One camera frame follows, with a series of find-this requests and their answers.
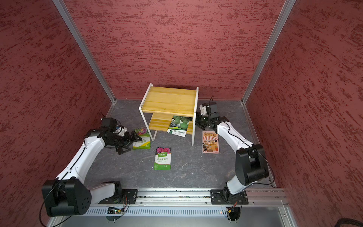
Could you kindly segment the right aluminium corner post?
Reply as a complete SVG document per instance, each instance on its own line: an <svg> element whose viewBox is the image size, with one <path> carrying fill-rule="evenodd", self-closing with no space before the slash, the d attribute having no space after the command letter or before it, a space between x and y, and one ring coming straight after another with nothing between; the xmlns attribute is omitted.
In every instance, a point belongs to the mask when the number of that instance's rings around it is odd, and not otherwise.
<svg viewBox="0 0 363 227"><path fill-rule="evenodd" d="M252 78L251 78L251 81L244 93L244 96L242 98L242 104L245 106L247 104L247 101L253 91L253 88L255 87L259 77L260 77L260 74L278 40L278 37L293 9L293 6L295 5L296 3L296 0L286 0L283 4L283 7L281 9L281 12L276 20L276 23L273 27L273 30L270 34L270 37L268 39L268 42L264 48L264 51L261 55L261 58L260 58L260 61L259 63L257 64L257 67L252 75Z"/></svg>

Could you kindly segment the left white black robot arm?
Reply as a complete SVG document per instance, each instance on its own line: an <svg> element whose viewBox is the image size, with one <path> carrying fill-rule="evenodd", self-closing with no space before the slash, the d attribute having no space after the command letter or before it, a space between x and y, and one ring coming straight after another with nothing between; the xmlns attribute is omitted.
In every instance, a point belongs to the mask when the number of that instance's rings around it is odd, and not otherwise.
<svg viewBox="0 0 363 227"><path fill-rule="evenodd" d="M93 189L84 185L88 171L104 147L115 148L119 155L130 151L130 145L141 137L132 132L118 134L113 128L90 130L71 162L54 180L47 180L42 187L43 205L50 217L84 215L90 206L103 200L116 199L130 204L123 194L120 182L109 181Z"/></svg>

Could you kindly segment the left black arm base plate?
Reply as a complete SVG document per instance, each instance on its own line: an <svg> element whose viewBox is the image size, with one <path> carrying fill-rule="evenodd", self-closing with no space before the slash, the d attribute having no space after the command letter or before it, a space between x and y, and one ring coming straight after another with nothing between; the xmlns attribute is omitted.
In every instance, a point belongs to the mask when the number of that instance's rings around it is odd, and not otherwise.
<svg viewBox="0 0 363 227"><path fill-rule="evenodd" d="M136 203L137 195L138 195L137 189L122 189L120 195L114 195L110 198L103 199L98 204L133 205Z"/></svg>

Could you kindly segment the dark green vegetable seed bag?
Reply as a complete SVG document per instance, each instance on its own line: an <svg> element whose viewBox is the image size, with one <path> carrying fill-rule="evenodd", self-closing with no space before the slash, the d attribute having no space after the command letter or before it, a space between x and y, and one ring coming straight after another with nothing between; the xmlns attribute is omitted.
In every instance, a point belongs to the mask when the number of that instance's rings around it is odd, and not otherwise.
<svg viewBox="0 0 363 227"><path fill-rule="evenodd" d="M169 127L167 128L167 132L172 135L185 137L189 128L189 124L191 124L191 122L191 117L174 115Z"/></svg>

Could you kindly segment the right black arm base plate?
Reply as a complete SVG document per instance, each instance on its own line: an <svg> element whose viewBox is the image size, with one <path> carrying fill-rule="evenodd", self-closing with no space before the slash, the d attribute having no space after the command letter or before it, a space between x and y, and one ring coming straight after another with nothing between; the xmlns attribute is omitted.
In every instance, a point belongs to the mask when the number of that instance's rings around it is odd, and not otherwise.
<svg viewBox="0 0 363 227"><path fill-rule="evenodd" d="M227 205L233 206L237 205L247 205L249 204L246 191L242 191L238 194L230 194L230 192L225 189L214 189L210 190L211 203L213 205Z"/></svg>

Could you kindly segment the left aluminium corner post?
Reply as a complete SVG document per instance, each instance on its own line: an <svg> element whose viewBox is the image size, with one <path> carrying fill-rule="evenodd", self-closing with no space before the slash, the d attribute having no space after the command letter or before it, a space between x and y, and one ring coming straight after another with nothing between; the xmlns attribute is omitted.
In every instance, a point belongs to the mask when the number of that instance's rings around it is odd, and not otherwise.
<svg viewBox="0 0 363 227"><path fill-rule="evenodd" d="M69 31L71 32L72 36L74 37L81 52L85 56L87 62L89 63L91 69L93 70L94 74L96 75L97 79L99 80L99 82L100 82L101 86L103 87L104 91L106 92L107 96L111 100L111 103L114 105L116 103L116 97L115 97L114 93L112 92L111 88L109 87L99 66L97 65L96 60L94 59L85 40L83 39L81 32L77 28L70 12L68 11L68 9L65 5L65 2L61 1L61 0L52 0L52 2L54 3L60 16L62 17L63 21L65 22L66 26L68 27Z"/></svg>

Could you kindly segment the aluminium corner post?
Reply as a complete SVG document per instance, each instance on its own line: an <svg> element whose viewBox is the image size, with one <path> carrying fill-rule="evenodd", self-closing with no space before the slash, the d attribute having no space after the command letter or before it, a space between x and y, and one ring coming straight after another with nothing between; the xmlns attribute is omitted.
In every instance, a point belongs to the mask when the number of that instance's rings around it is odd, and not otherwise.
<svg viewBox="0 0 363 227"><path fill-rule="evenodd" d="M107 96L111 100L111 103L114 105L116 103L116 97L115 97L114 93L112 92L111 88L109 87L99 66L97 65L96 60L94 59L85 40L83 39L81 32L77 28L70 12L68 11L68 9L65 5L65 2L61 1L61 0L52 0L52 2L54 3L60 16L62 17L63 21L65 22L66 26L68 27L69 31L71 32L72 36L74 37L81 52L85 56L87 62L89 63L91 69L93 70L94 74L96 75L97 79L99 80L99 82L100 82L101 86L103 87L104 91L106 92Z"/></svg>
<svg viewBox="0 0 363 227"><path fill-rule="evenodd" d="M268 39L268 42L264 48L264 51L261 55L261 58L260 58L260 61L259 63L257 64L257 67L252 75L252 78L251 78L251 81L244 93L244 96L242 98L242 104L245 106L247 104L247 101L253 91L253 88L255 87L259 77L260 77L260 74L278 40L278 37L293 9L293 6L295 5L296 3L296 0L286 0L283 4L283 7L281 9L281 12L276 20L276 23L273 27L273 30L270 34L270 37Z"/></svg>

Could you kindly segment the green rose impatiens seed bag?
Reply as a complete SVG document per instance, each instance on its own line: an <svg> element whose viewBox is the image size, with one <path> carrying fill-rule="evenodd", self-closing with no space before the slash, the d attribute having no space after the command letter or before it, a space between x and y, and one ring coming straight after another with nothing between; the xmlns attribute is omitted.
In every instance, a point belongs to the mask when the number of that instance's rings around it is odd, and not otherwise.
<svg viewBox="0 0 363 227"><path fill-rule="evenodd" d="M154 170L171 170L172 148L157 147Z"/></svg>

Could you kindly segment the green white zinnias seed bag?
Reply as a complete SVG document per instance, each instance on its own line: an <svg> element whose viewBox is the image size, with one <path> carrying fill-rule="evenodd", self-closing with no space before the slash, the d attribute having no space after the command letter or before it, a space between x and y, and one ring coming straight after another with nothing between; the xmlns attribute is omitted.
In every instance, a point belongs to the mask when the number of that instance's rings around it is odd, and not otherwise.
<svg viewBox="0 0 363 227"><path fill-rule="evenodd" d="M133 143L133 150L137 149L150 149L151 148L151 138L147 128L137 128L134 130L135 133L138 135L138 138L141 138L139 141L134 141Z"/></svg>

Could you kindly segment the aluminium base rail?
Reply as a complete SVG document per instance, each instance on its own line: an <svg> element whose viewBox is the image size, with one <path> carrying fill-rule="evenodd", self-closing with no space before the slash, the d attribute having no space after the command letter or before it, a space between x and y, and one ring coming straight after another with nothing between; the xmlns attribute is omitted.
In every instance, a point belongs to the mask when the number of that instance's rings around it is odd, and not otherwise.
<svg viewBox="0 0 363 227"><path fill-rule="evenodd" d="M296 227L283 189L252 188L237 205L238 220L228 220L226 204L212 204L215 193L202 188L139 189L125 215L94 205L83 216L53 217L49 227Z"/></svg>

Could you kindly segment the white frame wooden shelf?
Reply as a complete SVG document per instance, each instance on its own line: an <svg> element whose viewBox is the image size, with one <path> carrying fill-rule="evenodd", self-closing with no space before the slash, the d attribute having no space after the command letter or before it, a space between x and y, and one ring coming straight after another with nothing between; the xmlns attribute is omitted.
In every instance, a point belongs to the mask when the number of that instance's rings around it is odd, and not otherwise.
<svg viewBox="0 0 363 227"><path fill-rule="evenodd" d="M155 87L150 83L139 106L150 139L154 141L158 131L166 132L173 116L191 117L192 127L187 129L187 134L192 136L193 146L198 98L198 87L195 90L175 89Z"/></svg>

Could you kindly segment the pink shop picture seed bag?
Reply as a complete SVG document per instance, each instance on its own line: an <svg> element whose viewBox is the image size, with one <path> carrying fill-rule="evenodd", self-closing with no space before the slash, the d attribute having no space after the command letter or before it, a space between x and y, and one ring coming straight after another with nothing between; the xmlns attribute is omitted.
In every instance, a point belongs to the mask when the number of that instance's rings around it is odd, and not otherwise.
<svg viewBox="0 0 363 227"><path fill-rule="evenodd" d="M219 140L216 132L202 132L202 152L206 154L219 154Z"/></svg>

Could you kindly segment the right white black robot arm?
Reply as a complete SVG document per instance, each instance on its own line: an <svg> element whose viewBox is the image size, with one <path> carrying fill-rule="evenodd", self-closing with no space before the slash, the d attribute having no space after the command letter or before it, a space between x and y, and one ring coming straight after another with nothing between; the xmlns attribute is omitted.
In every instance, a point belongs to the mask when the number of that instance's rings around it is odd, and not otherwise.
<svg viewBox="0 0 363 227"><path fill-rule="evenodd" d="M235 195L249 186L269 177L268 162L263 156L264 148L244 138L227 118L196 113L196 124L201 129L213 129L235 152L235 176L226 183L230 194Z"/></svg>

